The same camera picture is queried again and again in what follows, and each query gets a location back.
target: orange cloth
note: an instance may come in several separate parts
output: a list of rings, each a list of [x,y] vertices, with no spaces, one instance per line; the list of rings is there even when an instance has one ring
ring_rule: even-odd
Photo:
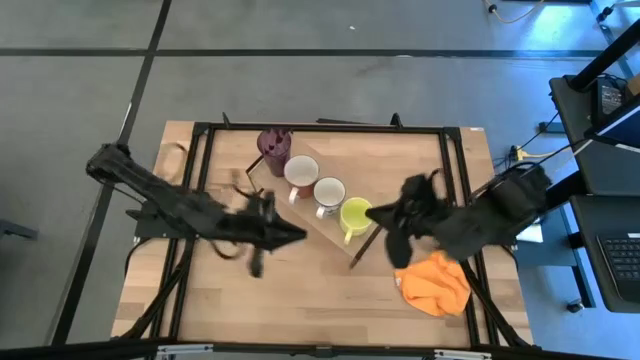
[[[460,315],[471,290],[462,267],[442,251],[427,260],[396,270],[396,285],[412,306],[433,316]]]

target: wooden table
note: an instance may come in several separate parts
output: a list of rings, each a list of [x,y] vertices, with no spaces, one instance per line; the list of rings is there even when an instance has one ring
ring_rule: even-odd
[[[177,142],[189,148],[193,125],[193,122],[185,121],[167,122],[154,167],[158,176],[179,183],[184,156],[171,144]],[[492,162],[483,129],[461,128],[461,133],[473,190],[493,176]],[[259,156],[257,135],[256,131],[244,130],[215,133],[205,190],[232,208],[243,204],[243,198],[229,189],[232,173],[236,171],[243,175],[239,179],[240,187],[252,188],[249,178],[244,175]],[[429,173],[442,166],[437,136],[388,133],[331,133],[327,136],[320,132],[296,132],[294,136],[296,141],[304,140],[342,168],[366,177],[382,200],[397,199],[406,177]],[[199,147],[200,153],[196,157],[194,188],[203,148]],[[463,203],[453,143],[449,144],[449,152],[458,203]],[[384,174],[376,171],[381,165],[386,168]],[[443,186],[437,184],[439,192]],[[299,220],[299,214],[290,208],[277,205],[277,209],[284,219],[293,223]],[[262,279],[248,275],[246,257],[238,261],[222,260],[208,243],[199,241],[194,252],[179,338],[258,344],[469,346],[464,315],[433,317],[402,299],[385,254],[384,231],[350,271],[350,251],[344,251],[331,241],[323,241],[315,228],[307,230],[308,237],[304,241],[265,256]],[[113,335],[128,330],[156,295],[167,244],[166,239],[151,240],[132,256]],[[414,260],[421,260],[427,250],[417,251]],[[483,251],[494,302],[518,334],[531,342],[513,259],[500,247],[488,246]],[[482,306],[477,299],[475,304],[481,341],[486,343]],[[173,299],[170,299],[165,307],[165,319],[170,318],[172,308]],[[164,321],[161,335],[167,333],[168,321]]]

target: purple cup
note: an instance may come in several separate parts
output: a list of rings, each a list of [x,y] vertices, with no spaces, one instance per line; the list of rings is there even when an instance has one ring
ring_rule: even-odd
[[[283,129],[263,130],[258,135],[258,150],[273,176],[284,176],[284,165],[291,157],[291,133]]]

